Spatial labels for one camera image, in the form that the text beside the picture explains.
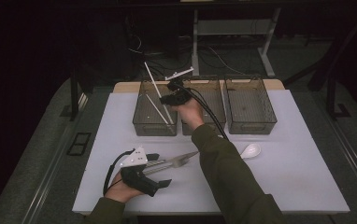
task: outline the olive jacket sleeve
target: olive jacket sleeve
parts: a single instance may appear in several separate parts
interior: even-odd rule
[[[193,131],[193,143],[214,199],[230,224],[286,223],[272,195],[264,194],[236,147],[206,124]]]
[[[82,224],[118,224],[122,223],[124,203],[108,198],[100,198],[90,215]]]

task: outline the clear plastic bin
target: clear plastic bin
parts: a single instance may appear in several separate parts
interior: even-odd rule
[[[219,124],[224,128],[226,119],[224,113],[224,106],[222,103],[221,86],[218,77],[184,77],[183,83],[184,87],[195,89],[202,95],[208,107],[211,109],[211,111],[219,121]],[[210,117],[206,110],[204,110],[204,122],[205,124],[208,124],[216,132],[216,134],[221,134],[213,119]],[[182,133],[184,135],[191,135],[193,133],[193,130],[191,130],[188,124],[182,122]]]
[[[224,102],[231,134],[270,134],[278,122],[260,78],[225,76]]]
[[[156,83],[161,95],[172,93],[166,87],[167,82],[156,81]],[[168,124],[166,124],[164,119],[161,118],[147,95],[156,105],[158,110],[162,113]],[[150,80],[143,79],[140,84],[136,110],[133,117],[133,124],[135,125],[136,134],[138,136],[176,136],[178,113],[169,108],[167,108],[167,112],[169,113],[170,118],[173,120],[173,123],[170,122],[170,119],[166,114],[166,110],[161,104],[158,93],[155,90],[152,82]]]

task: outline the white stick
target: white stick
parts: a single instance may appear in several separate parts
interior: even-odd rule
[[[151,80],[152,80],[152,84],[154,85],[155,90],[156,90],[156,92],[158,93],[159,98],[161,98],[161,97],[162,97],[162,96],[161,96],[161,93],[159,92],[158,88],[156,87],[155,81],[153,80],[152,74],[151,74],[151,72],[150,72],[150,70],[149,70],[149,66],[147,65],[146,62],[144,62],[144,64],[146,65],[147,71],[149,72],[150,78],[151,78]]]
[[[156,107],[155,103],[151,100],[151,98],[149,97],[149,95],[146,94],[146,96],[149,98],[150,102],[152,103],[152,105],[154,106],[154,108],[156,109],[156,111],[158,111],[158,114],[159,114],[159,116],[161,116],[161,118],[164,120],[164,123],[169,124],[169,123],[167,122],[167,120],[164,118],[164,116],[162,115],[161,111],[159,111],[159,109]]]
[[[179,73],[175,72],[175,74],[173,74],[173,76],[171,76],[171,77],[165,77],[164,80],[165,80],[165,81],[168,81],[168,80],[170,80],[170,79],[172,79],[172,78],[180,77],[180,76],[182,76],[182,75],[184,75],[184,74],[187,74],[187,73],[189,73],[189,72],[192,72],[192,71],[193,71],[193,68],[191,67],[190,69],[185,70],[185,71],[182,71],[182,72],[179,72]]]
[[[162,96],[161,96],[161,94],[159,93],[158,88],[156,87],[155,81],[154,81],[154,79],[153,79],[153,77],[152,77],[152,74],[151,74],[151,72],[150,72],[150,70],[149,70],[149,66],[147,65],[146,62],[144,62],[144,64],[146,65],[147,71],[149,72],[150,78],[151,78],[151,80],[152,80],[152,84],[154,85],[155,90],[156,90],[156,92],[158,93],[159,98],[161,98]],[[166,105],[164,105],[164,112],[166,112],[166,115],[167,115],[167,117],[169,118],[170,123],[173,124],[172,117],[170,117],[170,114],[169,114],[169,111],[167,110]]]

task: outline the dark background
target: dark background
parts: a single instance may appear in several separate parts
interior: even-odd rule
[[[332,37],[337,27],[349,29],[353,11],[352,6],[286,7],[276,35]],[[203,16],[215,17],[213,12]],[[193,20],[188,12],[137,12],[129,27],[125,18],[117,11],[68,12],[49,2],[0,1],[0,193],[51,97],[71,73],[87,92],[130,80],[142,60],[126,50],[132,32],[144,36],[144,45],[159,45],[174,55],[177,36],[192,31],[186,28]],[[336,72],[357,100],[352,66],[357,64],[357,36],[346,52]]]

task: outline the white table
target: white table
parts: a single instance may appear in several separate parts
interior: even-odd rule
[[[182,135],[180,122],[178,135],[174,137],[136,136],[132,118],[136,107],[138,83],[122,85],[129,91],[120,91],[122,89],[116,88],[108,98],[74,203],[74,212],[88,215],[93,210],[98,199],[102,197],[109,165],[123,151],[143,146],[147,153],[159,153],[161,158],[169,158],[196,150],[191,137]],[[239,152],[251,143],[261,145],[261,154],[246,160],[246,163],[264,192],[274,196],[283,213],[349,212],[291,93],[279,88],[268,89],[278,118],[272,133],[229,134],[225,127],[227,136]],[[143,195],[131,200],[126,205],[125,215],[219,214],[220,210],[214,202],[198,159],[199,155],[196,155],[183,167],[150,175],[149,178],[155,181],[170,178],[173,181],[168,188],[159,189],[153,198]]]

